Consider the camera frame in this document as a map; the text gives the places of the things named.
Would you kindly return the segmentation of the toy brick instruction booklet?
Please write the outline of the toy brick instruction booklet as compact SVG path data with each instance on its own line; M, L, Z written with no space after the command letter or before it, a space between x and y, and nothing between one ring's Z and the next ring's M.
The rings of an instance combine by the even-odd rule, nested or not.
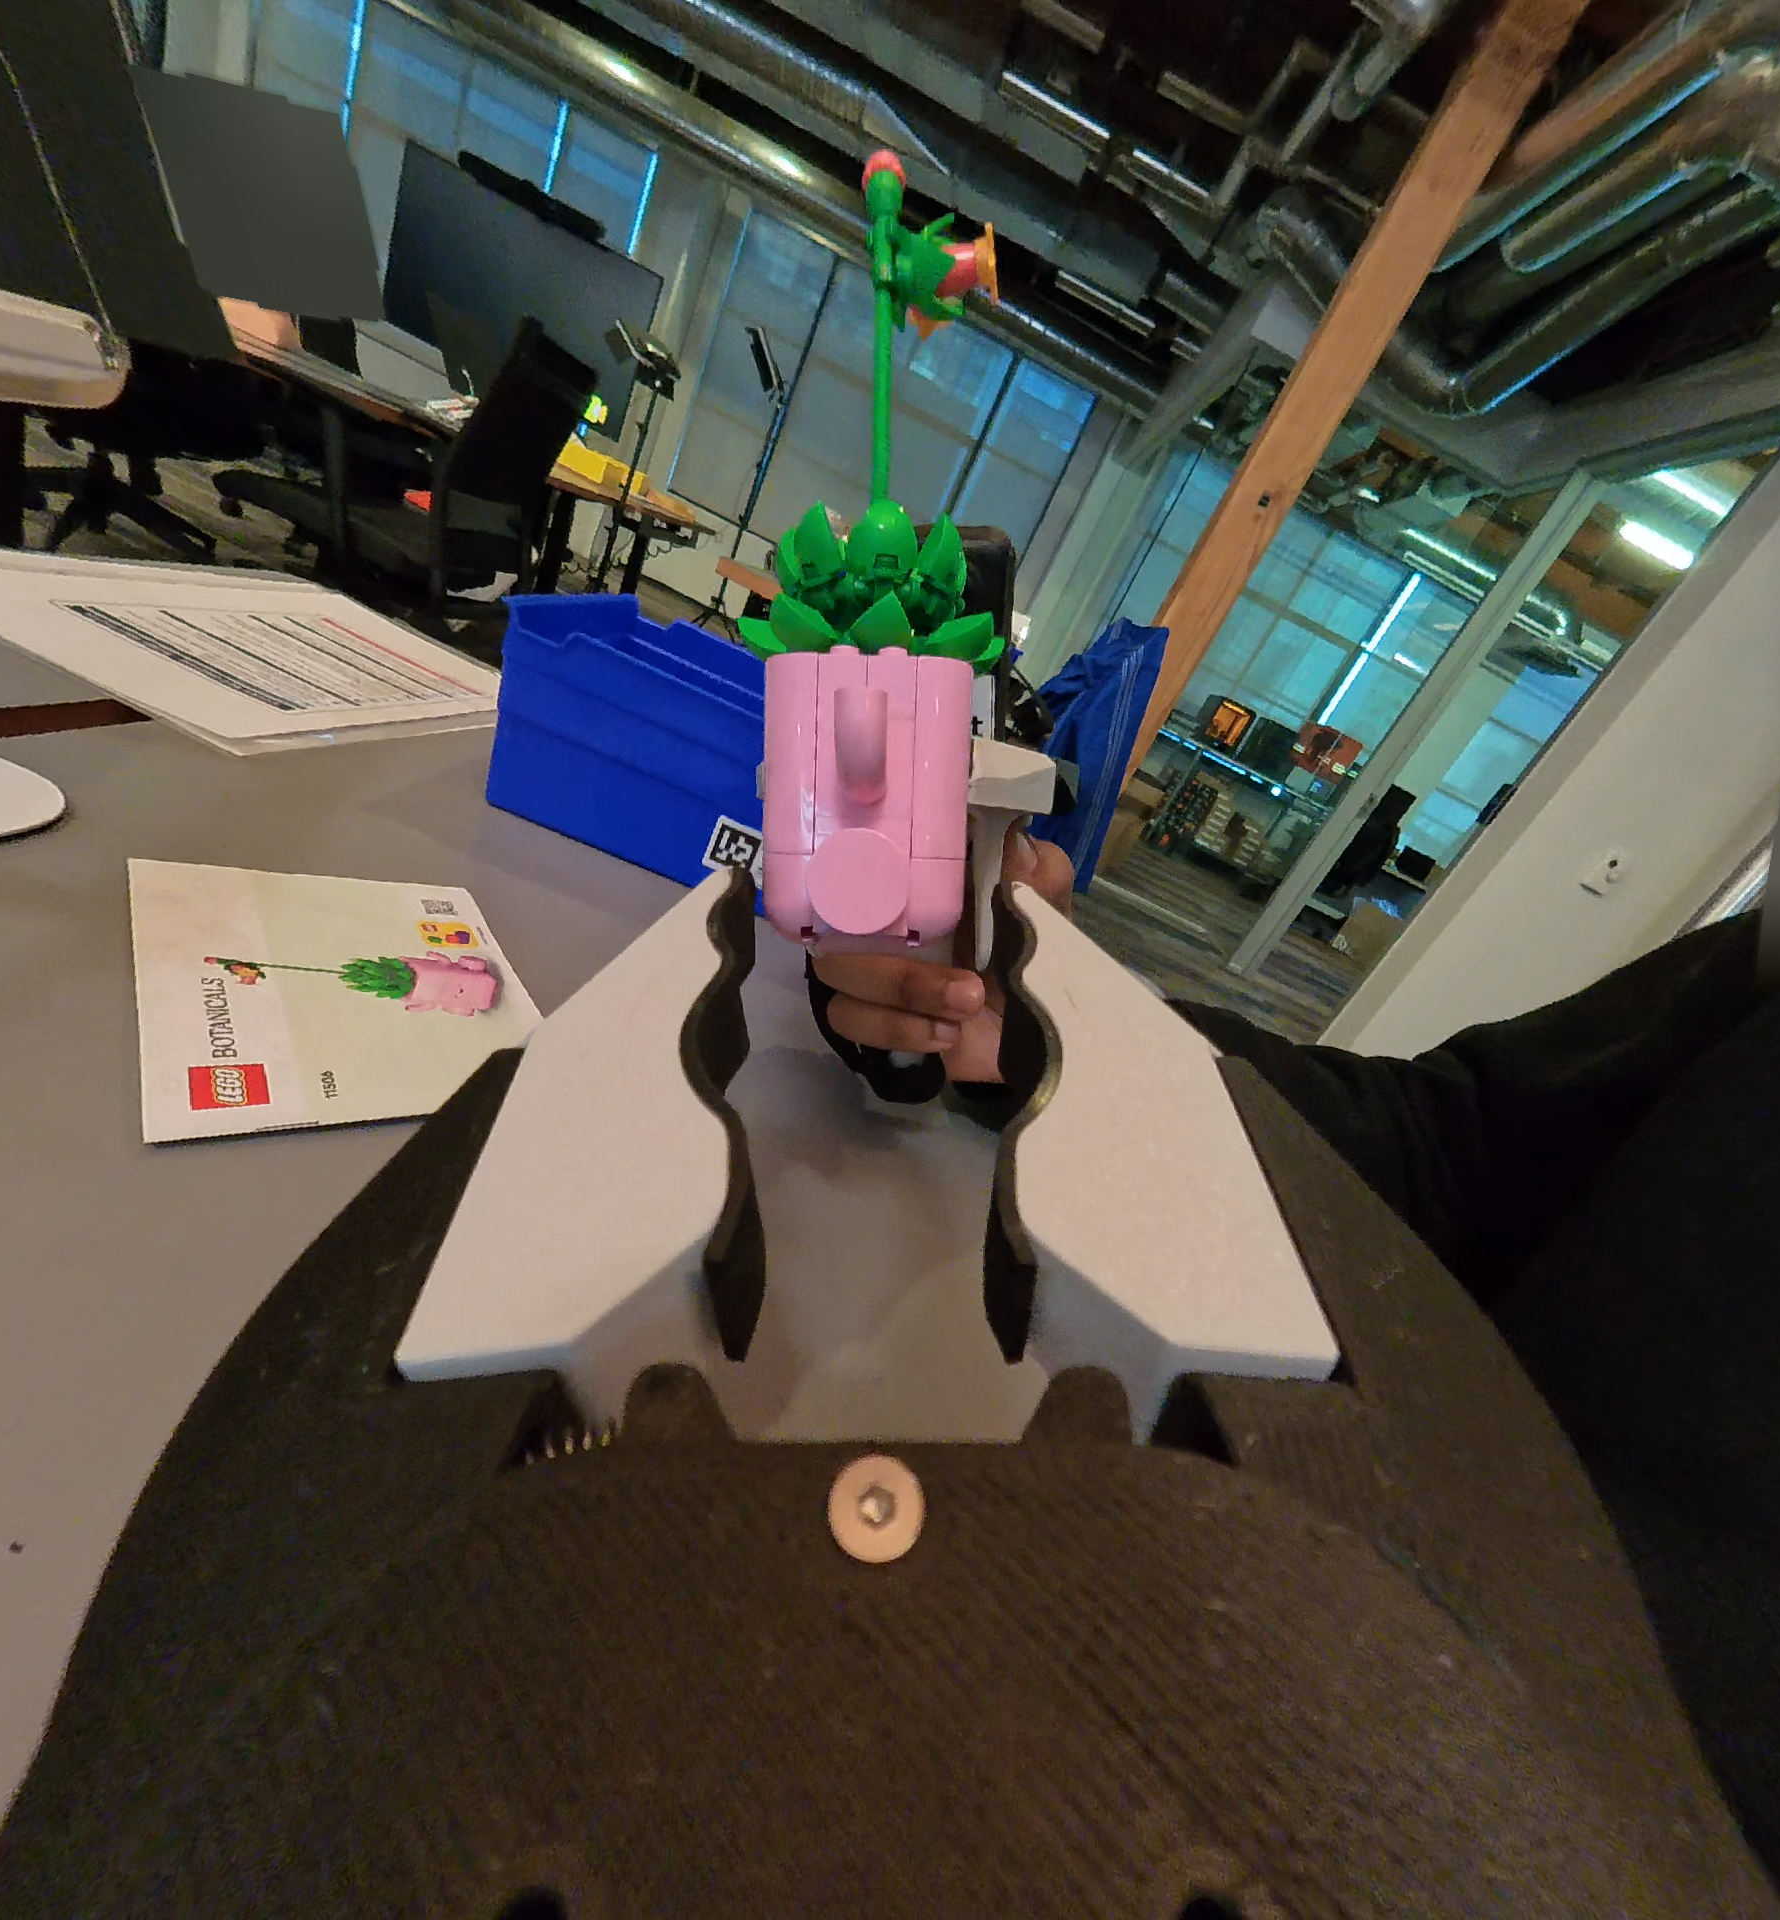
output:
M151 1144L433 1115L541 1019L468 890L136 857Z

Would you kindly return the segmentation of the black panel board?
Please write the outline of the black panel board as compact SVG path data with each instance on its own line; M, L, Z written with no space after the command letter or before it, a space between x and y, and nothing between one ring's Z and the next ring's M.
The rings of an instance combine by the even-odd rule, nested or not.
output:
M132 87L126 5L0 3L0 289L236 362Z

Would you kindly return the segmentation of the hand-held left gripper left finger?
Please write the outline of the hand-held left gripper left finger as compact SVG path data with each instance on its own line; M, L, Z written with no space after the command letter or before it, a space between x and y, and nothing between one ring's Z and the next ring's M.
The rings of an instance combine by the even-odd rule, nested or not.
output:
M397 1342L412 1380L633 1380L749 1357L764 1247L729 1084L749 875L709 877L527 1042Z

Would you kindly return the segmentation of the person's right forearm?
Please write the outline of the person's right forearm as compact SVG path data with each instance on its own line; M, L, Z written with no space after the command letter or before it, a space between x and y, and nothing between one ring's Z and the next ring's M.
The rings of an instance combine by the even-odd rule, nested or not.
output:
M1487 1308L1610 1155L1758 1001L1761 913L1642 953L1591 987L1403 1058L1299 1045L1171 999L1255 1069Z

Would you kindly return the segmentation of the person's right hand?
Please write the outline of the person's right hand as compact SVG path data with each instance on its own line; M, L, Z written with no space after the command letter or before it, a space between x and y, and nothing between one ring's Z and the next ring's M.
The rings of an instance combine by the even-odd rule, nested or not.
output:
M997 970L897 951L815 951L811 1011L881 1105L919 1105L943 1086L967 1101L1010 1096L999 1071L1004 983Z

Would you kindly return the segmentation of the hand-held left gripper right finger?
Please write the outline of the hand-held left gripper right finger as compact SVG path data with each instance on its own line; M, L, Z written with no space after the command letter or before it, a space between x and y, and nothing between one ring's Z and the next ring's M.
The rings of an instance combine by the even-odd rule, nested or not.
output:
M1002 884L999 1139L985 1308L1010 1362L1123 1388L1323 1380L1340 1347L1214 1047L1036 893Z

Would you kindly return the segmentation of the black office chair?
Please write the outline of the black office chair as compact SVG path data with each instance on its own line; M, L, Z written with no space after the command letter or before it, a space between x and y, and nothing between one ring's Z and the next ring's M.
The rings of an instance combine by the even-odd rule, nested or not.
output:
M590 369L525 320L487 396L434 449L427 507L365 487L348 441L327 441L320 487L225 467L213 489L288 521L317 547L323 577L450 641L456 619L485 628L495 614L462 586L510 573L518 595L556 588L572 510L549 507L549 477L590 395Z

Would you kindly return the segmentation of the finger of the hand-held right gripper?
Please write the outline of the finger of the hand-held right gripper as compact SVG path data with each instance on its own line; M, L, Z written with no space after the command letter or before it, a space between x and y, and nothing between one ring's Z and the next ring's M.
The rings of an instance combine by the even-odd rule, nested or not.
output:
M997 739L971 742L966 951L972 951L975 968L993 964L1004 837L1024 818L1053 809L1056 779L1056 761L1033 749Z

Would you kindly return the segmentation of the black monitor screen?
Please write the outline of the black monitor screen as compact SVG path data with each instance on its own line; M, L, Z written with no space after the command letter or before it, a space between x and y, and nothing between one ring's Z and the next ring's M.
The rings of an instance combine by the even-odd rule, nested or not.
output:
M388 272L385 320L436 347L433 303L460 313L500 359L534 319L595 376L608 419L593 437L617 441L630 415L636 362L613 338L624 320L648 331L662 278L626 253L589 242L497 193L416 141L403 153Z

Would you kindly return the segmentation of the blue plastic bin white label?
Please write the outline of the blue plastic bin white label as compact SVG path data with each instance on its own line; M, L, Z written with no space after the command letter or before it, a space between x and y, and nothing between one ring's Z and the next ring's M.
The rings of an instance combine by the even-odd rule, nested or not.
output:
M493 806L678 882L759 877L760 706L624 662L620 680L505 672Z

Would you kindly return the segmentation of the tripod light stand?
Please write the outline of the tripod light stand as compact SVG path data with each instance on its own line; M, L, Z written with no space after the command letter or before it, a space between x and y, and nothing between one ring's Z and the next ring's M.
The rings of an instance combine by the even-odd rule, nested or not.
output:
M597 584L603 586L608 583L617 540L626 528L632 528L636 532L636 544L626 560L622 586L617 586L617 590L633 595L637 593L646 552L645 523L637 515L637 508L633 507L633 497L637 495L637 477L646 471L645 452L653 436L658 400L675 399L681 369L673 353L648 331L637 328L626 320L617 320L611 333L622 348L632 358L637 376L636 384L646 389L648 400L645 403L645 410L637 421L637 441L632 452L626 479L620 484L620 500L611 510L608 544L597 573Z
M759 388L769 403L769 421L764 428L762 444L759 447L759 462L754 466L749 490L745 493L734 535L729 546L729 556L718 564L718 588L705 612L705 624L711 619L724 628L726 633L732 633L732 617L729 614L729 590L732 586L732 566L739 558L739 549L745 538L751 532L752 520L759 508L759 497L767 482L769 467L776 457L776 449L782 437L782 425L788 409L788 380L782 371L769 335L759 325L746 325L745 328L749 338L749 348L752 356L754 371L759 376Z

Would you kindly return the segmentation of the printed paper in acrylic holder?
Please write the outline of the printed paper in acrylic holder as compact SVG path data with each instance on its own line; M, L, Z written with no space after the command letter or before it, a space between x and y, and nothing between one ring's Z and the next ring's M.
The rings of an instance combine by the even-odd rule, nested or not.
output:
M491 728L498 672L278 573L0 547L0 643L234 753Z

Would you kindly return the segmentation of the green toy brick plant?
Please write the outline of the green toy brick plant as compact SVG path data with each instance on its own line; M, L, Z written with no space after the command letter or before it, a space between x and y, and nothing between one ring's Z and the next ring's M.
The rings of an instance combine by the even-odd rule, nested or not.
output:
M942 216L925 228L902 219L902 158L880 148L864 163L873 287L872 498L849 533L832 530L817 503L782 538L780 593L764 615L739 629L759 658L824 655L841 644L865 655L907 651L966 662L975 677L997 671L1004 638L988 612L966 612L971 562L950 517L926 535L890 493L895 335L914 325L925 338L966 313L964 298L999 298L995 228L971 242L948 236Z

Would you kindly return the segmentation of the long wooden desk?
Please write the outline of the long wooden desk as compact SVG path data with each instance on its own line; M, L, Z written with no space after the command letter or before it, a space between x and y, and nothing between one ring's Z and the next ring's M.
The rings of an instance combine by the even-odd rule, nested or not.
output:
M302 344L299 323L254 302L222 298L234 348L276 396L265 400L284 454L312 454L320 505L303 505L298 538L317 546L323 577L347 586L359 577L348 532L352 482L379 471L427 487L436 447L450 445L466 417L446 417L427 400L409 400L359 371Z

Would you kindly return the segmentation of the pink toy brick pot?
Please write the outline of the pink toy brick pot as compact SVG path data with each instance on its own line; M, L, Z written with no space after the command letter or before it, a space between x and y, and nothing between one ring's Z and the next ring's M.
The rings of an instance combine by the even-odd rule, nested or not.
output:
M807 947L925 947L966 903L967 661L889 646L762 667L762 911Z

